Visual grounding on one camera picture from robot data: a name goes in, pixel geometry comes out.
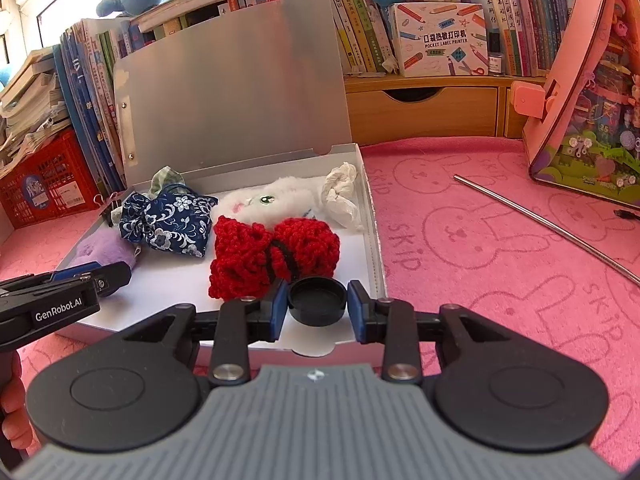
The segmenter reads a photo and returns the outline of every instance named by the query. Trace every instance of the purple plush toy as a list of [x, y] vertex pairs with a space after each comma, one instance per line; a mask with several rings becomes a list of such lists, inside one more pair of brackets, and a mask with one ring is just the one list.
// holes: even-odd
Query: purple plush toy
[[78, 244], [76, 256], [69, 267], [89, 262], [98, 262], [102, 266], [125, 262], [133, 269], [136, 255], [136, 246], [123, 240], [118, 229], [101, 228]]

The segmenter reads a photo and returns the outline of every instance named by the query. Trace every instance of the red yarn item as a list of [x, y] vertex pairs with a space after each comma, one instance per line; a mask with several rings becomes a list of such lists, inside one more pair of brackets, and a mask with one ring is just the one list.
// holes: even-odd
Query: red yarn item
[[216, 257], [211, 263], [209, 295], [232, 300], [260, 298], [271, 277], [333, 277], [340, 258], [340, 238], [322, 221], [288, 218], [273, 233], [262, 224], [243, 224], [221, 216], [213, 227]]

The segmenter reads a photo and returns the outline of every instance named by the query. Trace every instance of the scissors illustration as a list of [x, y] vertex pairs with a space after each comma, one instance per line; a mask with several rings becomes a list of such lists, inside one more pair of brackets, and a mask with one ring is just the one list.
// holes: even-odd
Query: scissors illustration
[[469, 75], [484, 75], [484, 68], [482, 68], [481, 66], [471, 70], [469, 68], [469, 65], [466, 64], [466, 61], [462, 60], [460, 61], [460, 64], [462, 65], [460, 69], [464, 72], [467, 72]]

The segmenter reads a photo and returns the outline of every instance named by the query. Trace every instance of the black bottle cap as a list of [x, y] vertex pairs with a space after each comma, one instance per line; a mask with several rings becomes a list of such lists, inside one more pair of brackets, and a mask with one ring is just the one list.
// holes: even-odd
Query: black bottle cap
[[295, 320], [307, 326], [329, 326], [344, 314], [347, 290], [331, 278], [309, 276], [291, 284], [287, 300]]
[[501, 52], [500, 49], [500, 34], [498, 32], [489, 32], [488, 41], [489, 52]]

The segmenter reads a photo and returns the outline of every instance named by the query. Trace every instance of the wooden drawer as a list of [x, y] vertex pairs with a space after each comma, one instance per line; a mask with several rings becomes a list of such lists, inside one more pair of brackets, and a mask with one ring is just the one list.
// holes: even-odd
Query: wooden drawer
[[522, 129], [529, 119], [526, 115], [516, 113], [511, 104], [511, 90], [507, 89], [507, 112], [504, 118], [504, 136], [510, 139], [521, 139]]
[[495, 135], [498, 89], [452, 86], [347, 94], [351, 137], [360, 145], [409, 137]]

